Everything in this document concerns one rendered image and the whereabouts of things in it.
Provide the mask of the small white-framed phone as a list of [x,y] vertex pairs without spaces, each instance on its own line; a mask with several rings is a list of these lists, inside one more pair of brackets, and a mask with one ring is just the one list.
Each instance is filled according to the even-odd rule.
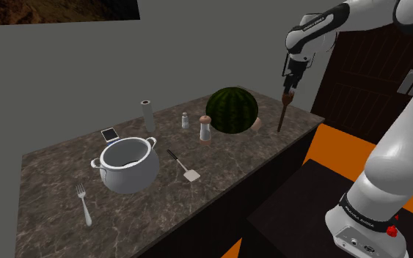
[[114,128],[102,130],[101,134],[107,143],[116,141],[120,138]]

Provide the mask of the brown wooden utensil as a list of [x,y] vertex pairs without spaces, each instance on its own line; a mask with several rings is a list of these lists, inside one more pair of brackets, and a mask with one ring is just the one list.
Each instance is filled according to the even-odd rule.
[[290,105],[290,103],[293,101],[295,95],[295,91],[293,89],[291,89],[288,93],[283,93],[282,94],[282,112],[279,118],[279,124],[278,124],[278,128],[277,128],[277,132],[281,131],[282,128],[282,123],[285,117],[285,112],[287,110],[287,107]]

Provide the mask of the brown wall picture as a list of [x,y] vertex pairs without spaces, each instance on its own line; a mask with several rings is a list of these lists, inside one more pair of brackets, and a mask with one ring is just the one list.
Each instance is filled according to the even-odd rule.
[[0,0],[0,25],[139,19],[138,0]]

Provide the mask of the dark robot stand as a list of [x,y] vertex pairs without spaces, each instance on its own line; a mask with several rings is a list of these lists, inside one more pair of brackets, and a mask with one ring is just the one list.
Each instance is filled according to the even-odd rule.
[[307,161],[247,217],[238,258],[354,258],[335,245],[325,223],[352,184]]

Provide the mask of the dark wooden door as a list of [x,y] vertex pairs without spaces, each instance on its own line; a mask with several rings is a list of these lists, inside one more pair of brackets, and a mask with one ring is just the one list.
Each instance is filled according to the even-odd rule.
[[413,37],[394,25],[341,32],[311,112],[378,143],[413,97]]

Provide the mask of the dark green watermelon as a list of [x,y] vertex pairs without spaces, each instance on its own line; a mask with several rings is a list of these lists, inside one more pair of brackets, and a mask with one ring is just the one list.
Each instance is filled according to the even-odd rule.
[[240,87],[226,87],[213,93],[206,104],[205,114],[211,126],[226,134],[242,133],[251,128],[258,116],[254,96]]

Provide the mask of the white two-handled pot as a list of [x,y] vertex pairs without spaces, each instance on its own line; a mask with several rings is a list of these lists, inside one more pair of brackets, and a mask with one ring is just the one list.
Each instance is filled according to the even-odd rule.
[[103,184],[118,194],[134,194],[147,188],[159,172],[154,137],[120,139],[107,146],[90,165],[100,170]]

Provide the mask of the black-handled silver spatula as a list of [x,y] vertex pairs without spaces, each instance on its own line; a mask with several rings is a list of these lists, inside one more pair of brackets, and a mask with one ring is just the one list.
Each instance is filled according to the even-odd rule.
[[187,169],[178,159],[178,157],[171,151],[167,150],[167,152],[180,164],[180,166],[184,169],[183,176],[189,181],[194,182],[195,180],[200,178],[200,174],[193,169]]

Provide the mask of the silver fork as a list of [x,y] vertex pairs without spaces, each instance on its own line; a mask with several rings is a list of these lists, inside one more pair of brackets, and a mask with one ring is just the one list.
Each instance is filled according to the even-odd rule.
[[76,186],[76,193],[78,197],[81,199],[82,205],[83,205],[83,210],[84,210],[84,219],[85,223],[87,226],[92,226],[92,218],[89,214],[86,202],[85,202],[85,196],[86,196],[86,191],[84,189],[84,186],[82,184],[78,184]]

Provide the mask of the grey paper towel roll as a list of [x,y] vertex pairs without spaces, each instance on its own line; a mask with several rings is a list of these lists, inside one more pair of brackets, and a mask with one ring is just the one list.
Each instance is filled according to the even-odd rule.
[[141,102],[142,106],[142,113],[143,113],[143,118],[145,121],[145,127],[148,132],[153,132],[156,129],[156,125],[154,122],[154,116],[153,116],[153,108],[150,100],[143,100]]

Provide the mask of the wooden-topped pepper mill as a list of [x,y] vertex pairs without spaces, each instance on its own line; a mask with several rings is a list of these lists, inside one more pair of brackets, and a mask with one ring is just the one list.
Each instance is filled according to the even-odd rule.
[[210,130],[211,118],[207,115],[200,117],[200,143],[201,145],[211,144],[211,130]]

